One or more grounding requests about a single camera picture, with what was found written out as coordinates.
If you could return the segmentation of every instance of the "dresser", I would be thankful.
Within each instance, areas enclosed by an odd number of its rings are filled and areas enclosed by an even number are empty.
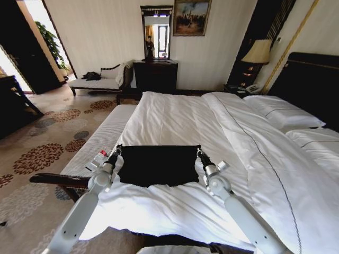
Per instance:
[[[177,61],[135,61],[137,88],[141,91],[173,93],[176,89]]]

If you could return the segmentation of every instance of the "lampshade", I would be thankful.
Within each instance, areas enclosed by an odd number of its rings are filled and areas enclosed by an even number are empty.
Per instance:
[[[255,64],[268,64],[270,61],[271,44],[272,40],[256,40],[242,61]]]

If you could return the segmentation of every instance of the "black bag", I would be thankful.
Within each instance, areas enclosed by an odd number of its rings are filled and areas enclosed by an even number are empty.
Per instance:
[[[199,182],[194,164],[199,146],[131,146],[121,148],[120,181],[141,187]]]
[[[96,72],[87,72],[85,75],[83,75],[83,77],[81,79],[86,79],[86,81],[89,80],[100,80],[100,74],[96,73]]]

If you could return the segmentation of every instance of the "white duvet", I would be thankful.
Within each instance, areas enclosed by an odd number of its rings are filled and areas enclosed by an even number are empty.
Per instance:
[[[223,174],[233,191],[261,214],[291,251],[339,253],[338,183],[235,95],[146,92],[118,143],[200,144],[212,161],[230,164]],[[100,195],[81,238],[90,239],[111,226],[253,249],[221,200],[207,193],[199,160],[195,168],[200,182],[176,187],[142,188],[120,183],[117,176],[110,191]]]

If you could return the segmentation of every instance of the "mirror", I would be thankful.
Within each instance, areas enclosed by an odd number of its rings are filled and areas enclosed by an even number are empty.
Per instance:
[[[145,60],[168,60],[171,46],[172,5],[140,6]]]

